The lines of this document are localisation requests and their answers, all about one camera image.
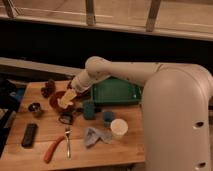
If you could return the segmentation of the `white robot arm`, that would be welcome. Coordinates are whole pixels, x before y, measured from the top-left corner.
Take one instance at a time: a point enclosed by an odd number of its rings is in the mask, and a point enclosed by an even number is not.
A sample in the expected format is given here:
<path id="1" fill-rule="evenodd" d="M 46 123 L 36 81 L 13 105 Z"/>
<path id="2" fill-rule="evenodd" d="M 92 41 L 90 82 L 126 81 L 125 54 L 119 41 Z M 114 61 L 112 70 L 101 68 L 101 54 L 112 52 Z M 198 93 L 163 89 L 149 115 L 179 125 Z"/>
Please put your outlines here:
<path id="1" fill-rule="evenodd" d="M 78 93 L 113 76 L 143 88 L 147 171 L 212 171 L 208 106 L 213 75 L 196 64 L 111 62 L 93 56 L 74 77 Z"/>

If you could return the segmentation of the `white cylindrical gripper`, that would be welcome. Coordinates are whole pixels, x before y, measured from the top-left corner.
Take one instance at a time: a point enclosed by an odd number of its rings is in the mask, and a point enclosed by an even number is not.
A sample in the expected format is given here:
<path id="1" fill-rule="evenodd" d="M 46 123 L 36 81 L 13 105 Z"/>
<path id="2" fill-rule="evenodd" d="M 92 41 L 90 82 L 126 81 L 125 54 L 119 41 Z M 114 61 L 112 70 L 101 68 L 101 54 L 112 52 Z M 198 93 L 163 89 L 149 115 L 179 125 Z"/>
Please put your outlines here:
<path id="1" fill-rule="evenodd" d="M 72 102 L 72 100 L 77 96 L 77 93 L 85 92 L 94 83 L 95 83 L 95 80 L 89 76 L 89 74 L 86 70 L 81 71 L 71 81 L 71 87 L 73 89 L 68 89 L 65 92 L 65 94 L 62 96 L 60 101 L 62 101 L 64 103 Z"/>

